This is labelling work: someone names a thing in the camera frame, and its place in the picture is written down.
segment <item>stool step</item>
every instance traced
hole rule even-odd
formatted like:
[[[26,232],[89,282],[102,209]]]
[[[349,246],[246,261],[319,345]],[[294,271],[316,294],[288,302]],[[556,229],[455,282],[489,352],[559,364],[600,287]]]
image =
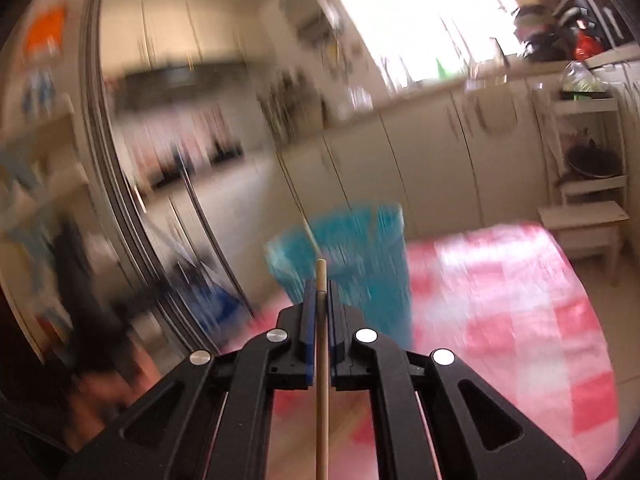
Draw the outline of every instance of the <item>stool step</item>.
[[[615,224],[629,215],[613,201],[538,208],[540,221],[549,231]]]

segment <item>range hood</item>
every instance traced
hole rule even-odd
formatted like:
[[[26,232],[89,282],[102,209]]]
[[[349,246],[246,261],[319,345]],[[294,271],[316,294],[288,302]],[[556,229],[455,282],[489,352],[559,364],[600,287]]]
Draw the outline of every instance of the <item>range hood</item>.
[[[246,64],[242,61],[167,66],[130,73],[117,85],[115,110],[116,113],[137,112],[193,101],[247,77]]]

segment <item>checkered tablecloth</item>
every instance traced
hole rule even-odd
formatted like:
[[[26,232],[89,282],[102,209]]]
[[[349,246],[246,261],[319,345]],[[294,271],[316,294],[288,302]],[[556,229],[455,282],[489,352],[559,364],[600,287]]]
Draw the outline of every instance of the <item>checkered tablecloth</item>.
[[[598,318],[553,238],[536,224],[496,226],[408,244],[407,259],[413,350],[452,350],[596,478],[618,444],[615,381]],[[284,294],[270,301],[246,338],[289,305]],[[313,478],[313,417],[312,392],[276,394],[270,478]],[[332,478],[377,478],[367,397],[334,394],[331,427]]]

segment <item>black pole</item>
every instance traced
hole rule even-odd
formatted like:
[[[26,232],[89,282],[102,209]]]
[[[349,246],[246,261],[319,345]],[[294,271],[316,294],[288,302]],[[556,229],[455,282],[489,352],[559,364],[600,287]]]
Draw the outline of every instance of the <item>black pole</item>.
[[[184,160],[182,159],[182,155],[180,154],[180,150],[178,149],[174,150],[174,160],[175,160],[175,165],[178,168],[178,171],[180,172],[180,176],[182,177],[182,181],[184,182],[184,185],[187,188],[187,193],[189,194],[189,198],[191,199],[193,208],[196,210],[196,215],[198,215],[200,224],[202,224],[202,228],[204,229],[204,232],[207,235],[207,238],[209,239],[209,243],[211,244],[211,247],[213,247],[213,250],[216,253],[216,256],[218,257],[220,264],[222,265],[223,269],[225,269],[226,275],[228,276],[229,280],[231,280],[231,284],[234,286],[234,289],[236,290],[238,297],[244,303],[244,306],[249,311],[249,314],[251,314],[252,317],[255,317],[254,310],[249,305],[249,300],[247,299],[247,296],[244,294],[244,291],[242,290],[242,287],[240,286],[240,283],[238,282],[236,275],[231,269],[229,262],[226,260],[225,255],[222,253],[222,248],[220,248],[220,245],[216,240],[216,235],[213,234],[211,226],[209,225],[209,221],[207,221],[207,217],[205,216],[204,211],[202,210],[202,206],[200,206],[200,200],[198,200],[196,192],[194,191],[193,186],[191,185],[191,179],[189,177],[189,173],[187,172],[187,168],[184,164]]]

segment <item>silver screw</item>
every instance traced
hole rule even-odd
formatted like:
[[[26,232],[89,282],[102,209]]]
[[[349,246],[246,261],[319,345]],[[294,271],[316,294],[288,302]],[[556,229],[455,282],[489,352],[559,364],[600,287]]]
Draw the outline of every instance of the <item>silver screw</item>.
[[[281,328],[272,328],[267,332],[267,339],[272,343],[280,343],[287,337],[289,337],[289,334]]]
[[[378,339],[378,333],[370,328],[361,328],[356,332],[356,339],[361,343],[373,343]]]
[[[455,358],[456,357],[453,355],[453,352],[446,348],[439,348],[433,353],[433,360],[442,366],[450,365]]]
[[[192,365],[205,365],[211,361],[211,354],[206,350],[196,350],[189,356],[189,361],[191,361]]]

